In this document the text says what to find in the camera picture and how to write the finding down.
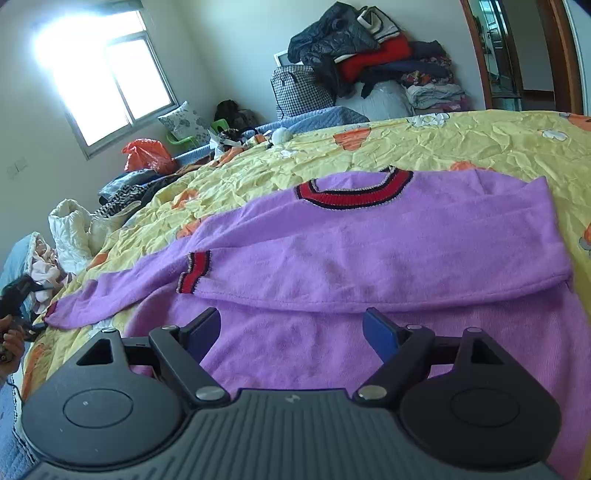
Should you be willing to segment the person's left hand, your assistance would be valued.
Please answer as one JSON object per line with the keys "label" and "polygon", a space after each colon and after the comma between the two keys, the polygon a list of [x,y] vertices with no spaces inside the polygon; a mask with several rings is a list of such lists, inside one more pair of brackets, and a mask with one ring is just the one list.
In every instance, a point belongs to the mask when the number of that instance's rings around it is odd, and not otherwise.
{"label": "person's left hand", "polygon": [[1,319],[1,345],[10,352],[13,357],[8,363],[2,363],[0,369],[1,382],[4,383],[8,376],[14,374],[20,365],[24,354],[25,341],[24,330],[18,324],[13,322],[13,318],[8,315]]}

